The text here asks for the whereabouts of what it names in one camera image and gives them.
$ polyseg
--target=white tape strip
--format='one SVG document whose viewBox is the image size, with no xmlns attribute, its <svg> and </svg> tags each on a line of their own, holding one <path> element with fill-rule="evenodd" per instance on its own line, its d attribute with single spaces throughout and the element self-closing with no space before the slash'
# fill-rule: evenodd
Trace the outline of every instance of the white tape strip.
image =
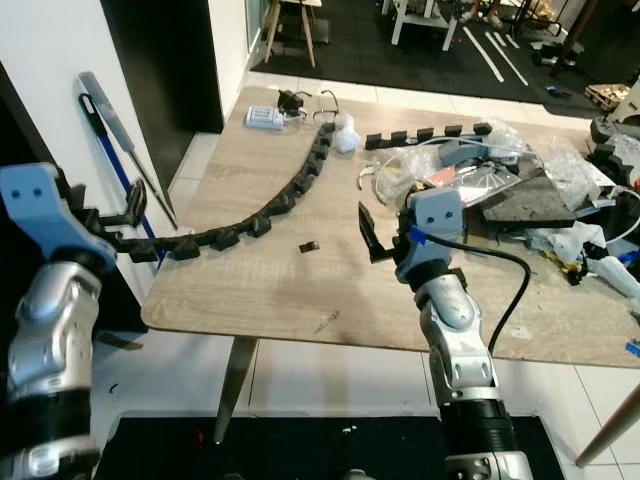
<svg viewBox="0 0 640 480">
<path fill-rule="evenodd" d="M 498 43 L 500 44 L 500 46 L 507 48 L 507 44 L 502 39 L 502 35 L 500 35 L 498 32 L 493 32 L 493 34 L 496 36 L 496 40 L 498 40 Z"/>
<path fill-rule="evenodd" d="M 482 55 L 482 58 L 484 58 L 484 61 L 487 62 L 487 65 L 489 65 L 489 68 L 491 68 L 491 70 L 493 71 L 493 74 L 496 76 L 498 81 L 500 83 L 503 83 L 504 77 L 500 73 L 500 70 L 498 70 L 498 67 L 496 67 L 496 64 L 493 63 L 493 60 L 491 60 L 491 57 L 489 57 L 489 54 L 485 52 L 484 48 L 482 48 L 482 45 L 478 43 L 478 41 L 476 40 L 476 37 L 473 36 L 473 34 L 469 31 L 467 27 L 464 27 L 462 30 L 464 31 L 464 33 L 467 34 L 467 37 L 469 37 L 469 40 L 471 40 L 471 43 L 473 43 L 473 45 L 476 47 L 478 52 L 480 52 L 480 55 Z"/>
<path fill-rule="evenodd" d="M 509 43 L 510 43 L 511 45 L 513 45 L 514 47 L 516 47 L 516 48 L 520 48 L 520 45 L 518 45 L 518 44 L 516 43 L 516 41 L 513 39 L 513 37 L 512 37 L 511 35 L 509 35 L 508 33 L 507 33 L 507 40 L 509 40 Z"/>
<path fill-rule="evenodd" d="M 518 69 L 516 68 L 516 66 L 511 63 L 511 60 L 509 60 L 509 58 L 507 57 L 506 53 L 504 53 L 502 51 L 502 49 L 500 48 L 500 45 L 498 45 L 496 43 L 496 41 L 493 39 L 493 37 L 491 36 L 491 34 L 489 32 L 484 32 L 485 35 L 487 36 L 487 38 L 489 39 L 489 41 L 491 42 L 491 45 L 493 45 L 494 47 L 496 47 L 496 50 L 498 50 L 498 53 L 502 56 L 502 58 L 504 58 L 504 61 L 507 62 L 509 64 L 509 66 L 511 67 L 511 70 L 513 70 L 515 72 L 516 75 L 518 75 L 518 78 L 522 81 L 522 83 L 524 83 L 527 87 L 529 86 L 529 82 L 527 82 L 525 80 L 525 78 L 522 76 L 522 74 L 518 71 Z"/>
</svg>

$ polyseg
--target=black floor mat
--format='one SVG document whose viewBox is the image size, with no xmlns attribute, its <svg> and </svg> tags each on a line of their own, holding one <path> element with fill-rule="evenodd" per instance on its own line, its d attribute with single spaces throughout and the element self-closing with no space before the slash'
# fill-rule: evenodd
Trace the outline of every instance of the black floor mat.
<svg viewBox="0 0 640 480">
<path fill-rule="evenodd" d="M 513 419 L 534 478 L 564 480 L 542 422 Z M 221 445 L 215 419 L 125 418 L 96 480 L 337 480 L 361 468 L 378 480 L 445 480 L 440 422 L 433 417 L 234 418 Z M 200 448 L 200 435 L 204 441 Z"/>
<path fill-rule="evenodd" d="M 531 49 L 510 44 L 503 50 L 529 86 L 525 86 L 485 37 L 489 27 L 471 23 L 470 30 L 493 59 L 504 77 L 500 83 L 459 25 L 448 52 L 442 51 L 445 30 L 405 24 L 398 46 L 391 45 L 394 21 L 383 17 L 374 0 L 324 0 L 317 16 L 331 25 L 331 43 L 315 45 L 316 68 L 312 68 L 306 47 L 299 42 L 296 55 L 290 49 L 274 49 L 269 63 L 263 61 L 253 71 L 294 75 L 324 80 L 363 83 L 408 90 L 497 98 L 539 103 L 551 113 L 584 118 L 597 116 L 599 110 L 584 97 L 589 79 L 576 71 L 565 71 L 559 78 L 548 76 L 550 67 L 536 66 Z M 555 85 L 570 91 L 570 98 L 554 98 L 545 86 Z"/>
</svg>

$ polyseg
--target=stool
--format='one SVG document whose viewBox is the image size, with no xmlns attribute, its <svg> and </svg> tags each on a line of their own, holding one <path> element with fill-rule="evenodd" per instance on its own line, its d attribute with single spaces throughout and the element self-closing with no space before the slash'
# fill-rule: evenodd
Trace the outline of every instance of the stool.
<svg viewBox="0 0 640 480">
<path fill-rule="evenodd" d="M 267 16 L 267 24 L 269 25 L 269 36 L 267 39 L 267 53 L 264 57 L 264 63 L 269 63 L 269 57 L 271 56 L 271 47 L 273 45 L 273 37 L 276 34 L 276 28 L 278 26 L 278 18 L 280 17 L 281 3 L 297 3 L 300 5 L 300 13 L 302 15 L 302 25 L 304 27 L 304 35 L 307 39 L 307 48 L 309 50 L 309 59 L 311 60 L 311 66 L 316 68 L 316 60 L 313 56 L 313 39 L 311 38 L 311 28 L 309 28 L 309 17 L 307 16 L 306 7 L 311 8 L 311 16 L 315 19 L 313 13 L 313 7 L 321 7 L 322 0 L 274 0 L 271 4 L 271 10 Z"/>
</svg>

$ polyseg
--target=wooden table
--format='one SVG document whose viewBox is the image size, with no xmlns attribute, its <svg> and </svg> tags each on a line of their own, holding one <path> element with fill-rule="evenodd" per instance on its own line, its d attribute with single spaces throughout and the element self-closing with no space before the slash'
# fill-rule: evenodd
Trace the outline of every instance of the wooden table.
<svg viewBox="0 0 640 480">
<path fill-rule="evenodd" d="M 187 214 L 186 223 L 196 231 L 229 225 L 257 211 L 303 162 L 314 125 L 288 125 L 282 132 L 244 126 L 250 105 L 274 105 L 276 99 L 276 91 L 257 87 L 240 94 Z M 319 102 L 325 108 L 332 103 L 329 97 L 305 98 L 305 107 L 313 112 Z M 354 116 L 362 136 L 430 126 L 441 134 L 443 126 L 454 124 L 470 131 L 478 121 L 349 101 L 340 101 L 340 108 Z M 559 134 L 585 149 L 586 132 L 514 126 L 534 149 Z M 142 309 L 144 322 L 163 330 L 235 337 L 216 441 L 222 440 L 258 338 L 427 351 L 413 294 L 396 280 L 393 262 L 369 263 L 358 228 L 360 200 L 388 246 L 397 227 L 368 182 L 362 191 L 356 187 L 359 171 L 379 154 L 332 152 L 311 190 L 289 214 L 277 217 L 265 236 L 243 235 L 224 252 L 202 248 L 200 258 L 163 262 Z M 298 245 L 312 240 L 320 249 L 301 254 Z M 638 327 L 619 293 L 595 278 L 571 287 L 550 261 L 523 245 L 500 248 L 524 258 L 535 274 L 498 340 L 495 357 L 640 367 L 624 349 Z M 455 253 L 453 258 L 483 310 L 482 334 L 488 341 L 520 284 L 521 269 L 477 255 Z"/>
</svg>

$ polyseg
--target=black cable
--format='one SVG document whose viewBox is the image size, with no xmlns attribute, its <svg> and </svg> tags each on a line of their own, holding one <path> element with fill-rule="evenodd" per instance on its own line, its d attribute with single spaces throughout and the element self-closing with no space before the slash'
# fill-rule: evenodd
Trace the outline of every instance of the black cable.
<svg viewBox="0 0 640 480">
<path fill-rule="evenodd" d="M 504 314 L 502 315 L 502 318 L 498 322 L 498 325 L 496 325 L 496 328 L 493 330 L 493 333 L 491 334 L 491 339 L 489 340 L 489 346 L 487 348 L 489 349 L 489 353 L 493 355 L 493 349 L 496 345 L 496 342 L 498 341 L 498 336 L 500 336 L 500 332 L 502 331 L 505 324 L 507 323 L 507 320 L 509 319 L 509 316 L 511 315 L 513 310 L 515 310 L 516 306 L 518 305 L 518 302 L 520 302 L 520 299 L 522 298 L 522 295 L 524 295 L 525 290 L 529 286 L 529 280 L 531 279 L 531 267 L 529 267 L 529 264 L 524 260 L 522 260 L 520 257 L 516 257 L 515 255 L 511 255 L 510 253 L 500 252 L 499 250 L 492 250 L 490 248 L 472 247 L 471 245 L 465 245 L 464 243 L 451 242 L 449 240 L 445 240 L 444 238 L 434 237 L 433 235 L 430 235 L 428 233 L 426 234 L 426 238 L 427 240 L 430 240 L 433 243 L 438 243 L 445 247 L 464 250 L 465 252 L 481 253 L 483 255 L 489 255 L 491 257 L 503 258 L 513 263 L 517 263 L 524 270 L 524 278 L 522 279 L 522 283 L 520 284 L 520 288 L 518 289 L 518 292 L 516 293 L 515 297 L 513 297 L 513 300 L 511 300 L 509 307 L 504 312 Z"/>
</svg>

